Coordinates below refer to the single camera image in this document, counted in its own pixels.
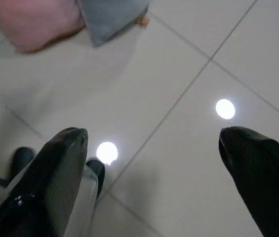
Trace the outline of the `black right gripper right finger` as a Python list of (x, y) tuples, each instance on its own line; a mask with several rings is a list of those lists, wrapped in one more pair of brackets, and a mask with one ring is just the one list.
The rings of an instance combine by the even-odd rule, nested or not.
[(221, 129), (219, 153), (264, 237), (279, 237), (279, 142), (252, 129)]

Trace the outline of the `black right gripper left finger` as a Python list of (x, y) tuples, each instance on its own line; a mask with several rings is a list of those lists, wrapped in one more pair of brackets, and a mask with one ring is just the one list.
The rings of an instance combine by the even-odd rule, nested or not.
[(88, 133), (56, 134), (8, 184), (0, 184), (0, 237), (63, 237), (85, 167)]

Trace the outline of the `pink plush cartoon pillow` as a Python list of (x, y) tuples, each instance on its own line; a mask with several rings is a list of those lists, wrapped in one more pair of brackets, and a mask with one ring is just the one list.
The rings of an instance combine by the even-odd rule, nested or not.
[(40, 51), (84, 27), (77, 0), (0, 0), (0, 31), (21, 53)]

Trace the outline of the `wooden sofa leg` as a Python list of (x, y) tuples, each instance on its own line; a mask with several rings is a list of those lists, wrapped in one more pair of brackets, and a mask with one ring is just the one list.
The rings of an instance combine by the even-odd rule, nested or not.
[(149, 23), (150, 19), (148, 16), (144, 15), (144, 16), (141, 16), (141, 17), (138, 17), (136, 20), (135, 20), (135, 23), (137, 25), (140, 25), (142, 27), (146, 27)]

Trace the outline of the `black robot foot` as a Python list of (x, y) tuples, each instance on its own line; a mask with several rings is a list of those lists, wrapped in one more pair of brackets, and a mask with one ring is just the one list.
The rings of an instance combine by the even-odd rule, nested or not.
[(105, 165), (98, 159), (98, 158), (91, 158), (86, 162), (86, 166), (88, 166), (96, 175), (98, 181), (98, 188), (97, 188), (97, 198), (99, 197), (103, 183), (105, 180)]
[(29, 147), (17, 148), (13, 155), (9, 169), (9, 179), (12, 180), (19, 172), (21, 172), (34, 158), (35, 150)]

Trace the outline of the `silver robot leg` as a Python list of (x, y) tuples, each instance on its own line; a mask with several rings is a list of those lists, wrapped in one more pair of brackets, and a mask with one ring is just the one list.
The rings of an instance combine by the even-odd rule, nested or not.
[(91, 217), (95, 208), (97, 193), (99, 188), (98, 177), (88, 165), (83, 171), (80, 186), (80, 204), (81, 220), (86, 227), (91, 222)]

